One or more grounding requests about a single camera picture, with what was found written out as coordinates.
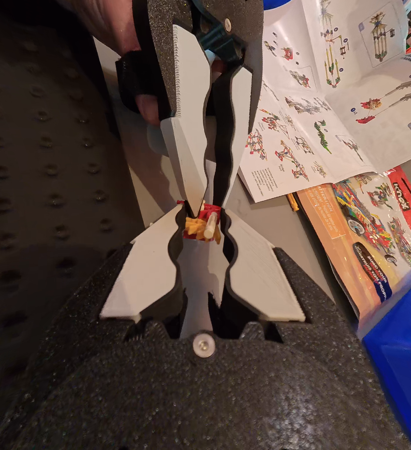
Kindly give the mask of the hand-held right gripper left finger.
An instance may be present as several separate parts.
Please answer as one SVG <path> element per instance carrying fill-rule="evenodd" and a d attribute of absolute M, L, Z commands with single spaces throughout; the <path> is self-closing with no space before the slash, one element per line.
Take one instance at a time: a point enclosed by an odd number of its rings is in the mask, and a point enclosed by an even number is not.
<path fill-rule="evenodd" d="M 178 263 L 185 222 L 185 205 L 180 203 L 131 242 L 129 254 L 101 310 L 101 319 L 169 322 L 185 313 Z"/>

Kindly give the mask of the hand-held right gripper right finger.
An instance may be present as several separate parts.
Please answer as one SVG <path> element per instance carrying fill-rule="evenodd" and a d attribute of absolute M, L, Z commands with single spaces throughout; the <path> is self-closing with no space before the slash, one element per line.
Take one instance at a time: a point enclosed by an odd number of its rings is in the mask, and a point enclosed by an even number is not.
<path fill-rule="evenodd" d="M 229 209 L 223 233 L 234 255 L 226 273 L 226 288 L 262 320 L 305 322 L 306 317 L 275 254 L 275 247 Z"/>

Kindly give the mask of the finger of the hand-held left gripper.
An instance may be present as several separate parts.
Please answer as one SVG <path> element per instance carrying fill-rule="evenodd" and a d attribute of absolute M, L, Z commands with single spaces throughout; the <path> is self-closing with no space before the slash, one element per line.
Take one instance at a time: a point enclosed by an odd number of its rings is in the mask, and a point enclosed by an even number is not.
<path fill-rule="evenodd" d="M 249 134 L 252 72 L 244 66 L 224 69 L 212 65 L 212 87 L 206 107 L 206 199 L 224 207 L 235 181 Z"/>
<path fill-rule="evenodd" d="M 179 192 L 196 217 L 208 186 L 205 171 L 205 109 L 210 91 L 208 58 L 196 37 L 173 25 L 176 112 L 161 131 Z"/>

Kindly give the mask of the red yellow K'nex assembly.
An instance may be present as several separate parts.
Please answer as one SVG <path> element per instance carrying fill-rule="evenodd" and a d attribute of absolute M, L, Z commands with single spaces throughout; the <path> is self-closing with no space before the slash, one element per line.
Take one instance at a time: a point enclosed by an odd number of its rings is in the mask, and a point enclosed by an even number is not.
<path fill-rule="evenodd" d="M 188 234 L 196 233 L 197 237 L 199 237 L 200 233 L 203 234 L 206 223 L 207 222 L 205 222 L 201 219 L 198 219 L 198 218 L 193 219 L 193 218 L 187 217 L 184 230 L 187 230 Z M 216 242 L 217 244 L 220 244 L 221 233 L 220 233 L 220 229 L 219 229 L 219 224 L 216 224 L 214 239 L 215 239 L 214 242 Z"/>

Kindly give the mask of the white plastic rod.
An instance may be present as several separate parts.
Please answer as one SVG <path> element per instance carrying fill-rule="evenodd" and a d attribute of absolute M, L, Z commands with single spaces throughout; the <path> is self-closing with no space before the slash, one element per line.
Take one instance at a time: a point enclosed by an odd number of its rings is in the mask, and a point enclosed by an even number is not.
<path fill-rule="evenodd" d="M 207 223 L 206 223 L 206 226 L 205 226 L 205 229 L 203 232 L 204 239 L 208 239 L 208 240 L 213 239 L 217 220 L 218 220 L 218 214 L 217 214 L 217 212 L 214 211 L 209 215 L 209 218 L 207 220 Z"/>

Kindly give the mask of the person's left hand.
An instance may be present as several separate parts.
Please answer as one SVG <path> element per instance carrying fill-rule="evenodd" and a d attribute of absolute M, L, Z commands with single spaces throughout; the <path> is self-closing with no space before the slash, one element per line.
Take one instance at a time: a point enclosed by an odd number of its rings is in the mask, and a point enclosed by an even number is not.
<path fill-rule="evenodd" d="M 153 127 L 160 127 L 157 94 L 160 70 L 138 41 L 131 0 L 59 0 L 98 41 L 120 56 L 116 62 L 122 103 Z"/>

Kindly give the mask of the orange and red toy bag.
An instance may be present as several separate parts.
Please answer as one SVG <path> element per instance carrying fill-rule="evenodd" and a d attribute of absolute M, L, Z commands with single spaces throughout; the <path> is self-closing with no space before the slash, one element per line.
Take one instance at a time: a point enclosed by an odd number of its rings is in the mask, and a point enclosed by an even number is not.
<path fill-rule="evenodd" d="M 360 325 L 411 289 L 411 183 L 400 166 L 298 198 Z"/>

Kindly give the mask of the white printed instruction sheet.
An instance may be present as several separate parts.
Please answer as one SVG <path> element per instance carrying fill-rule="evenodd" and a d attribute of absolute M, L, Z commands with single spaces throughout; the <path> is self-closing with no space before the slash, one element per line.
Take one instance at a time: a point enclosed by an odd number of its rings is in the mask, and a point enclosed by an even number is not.
<path fill-rule="evenodd" d="M 239 175 L 254 202 L 411 160 L 407 1 L 264 12 L 263 75 Z"/>

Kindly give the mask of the blue plastic bin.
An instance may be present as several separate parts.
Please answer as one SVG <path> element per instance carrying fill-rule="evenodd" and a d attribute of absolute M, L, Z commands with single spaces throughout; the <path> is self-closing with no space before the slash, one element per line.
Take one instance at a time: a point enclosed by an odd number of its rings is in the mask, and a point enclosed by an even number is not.
<path fill-rule="evenodd" d="M 411 289 L 362 342 L 386 398 L 411 440 Z"/>

